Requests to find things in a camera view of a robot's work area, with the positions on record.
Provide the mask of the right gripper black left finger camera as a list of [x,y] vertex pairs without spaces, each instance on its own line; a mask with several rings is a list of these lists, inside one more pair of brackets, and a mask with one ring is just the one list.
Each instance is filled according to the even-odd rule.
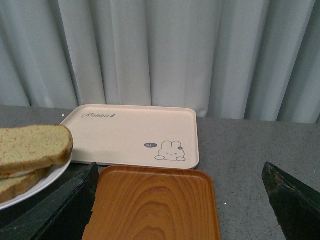
[[0,212],[2,240],[80,240],[92,216],[99,170],[72,163],[52,185]]

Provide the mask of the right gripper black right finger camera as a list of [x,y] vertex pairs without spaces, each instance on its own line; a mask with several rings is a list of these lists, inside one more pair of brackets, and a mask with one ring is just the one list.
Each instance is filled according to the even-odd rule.
[[320,193],[266,162],[262,180],[269,203],[287,240],[320,238]]

